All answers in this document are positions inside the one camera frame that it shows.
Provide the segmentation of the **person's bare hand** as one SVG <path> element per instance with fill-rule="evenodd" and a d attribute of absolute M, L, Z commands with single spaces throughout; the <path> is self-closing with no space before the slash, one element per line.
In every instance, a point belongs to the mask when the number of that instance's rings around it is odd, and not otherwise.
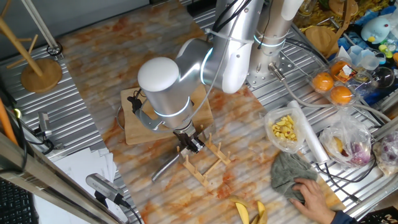
<path fill-rule="evenodd" d="M 299 191 L 305 200 L 290 198 L 289 201 L 307 218 L 322 224 L 331 224 L 336 212 L 327 207 L 326 200 L 320 186 L 312 179 L 296 178 L 293 190 Z"/>

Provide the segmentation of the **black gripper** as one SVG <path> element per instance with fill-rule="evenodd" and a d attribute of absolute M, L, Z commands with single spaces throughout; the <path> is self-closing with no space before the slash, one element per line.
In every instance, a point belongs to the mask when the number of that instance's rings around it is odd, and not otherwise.
<path fill-rule="evenodd" d="M 190 150 L 187 146 L 191 146 L 194 153 L 199 153 L 205 147 L 203 141 L 195 138 L 196 129 L 193 126 L 187 126 L 183 129 L 174 129 L 173 133 L 181 143 L 179 150 L 181 155 L 190 154 Z"/>

